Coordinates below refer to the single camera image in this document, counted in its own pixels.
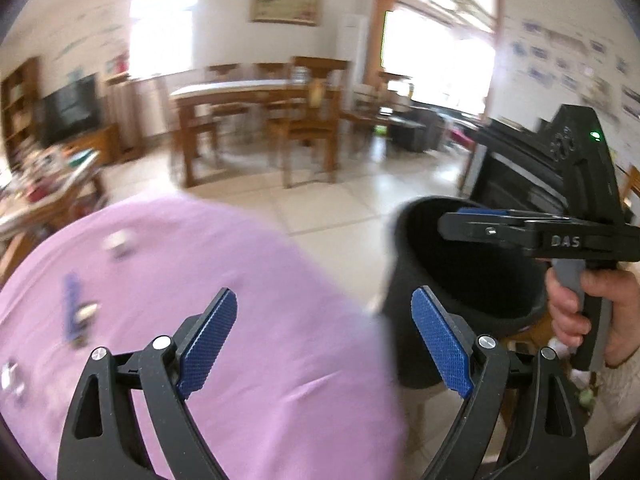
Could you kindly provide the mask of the right hand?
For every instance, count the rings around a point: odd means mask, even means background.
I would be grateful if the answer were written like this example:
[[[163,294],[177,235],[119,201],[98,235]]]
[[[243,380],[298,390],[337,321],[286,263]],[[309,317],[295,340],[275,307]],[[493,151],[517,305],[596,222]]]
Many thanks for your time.
[[[580,278],[587,295],[612,301],[610,334],[604,357],[618,367],[639,349],[639,282],[625,270],[585,270]],[[553,268],[546,274],[552,330],[567,347],[578,347],[591,330],[591,322],[578,310],[578,297],[561,285]]]

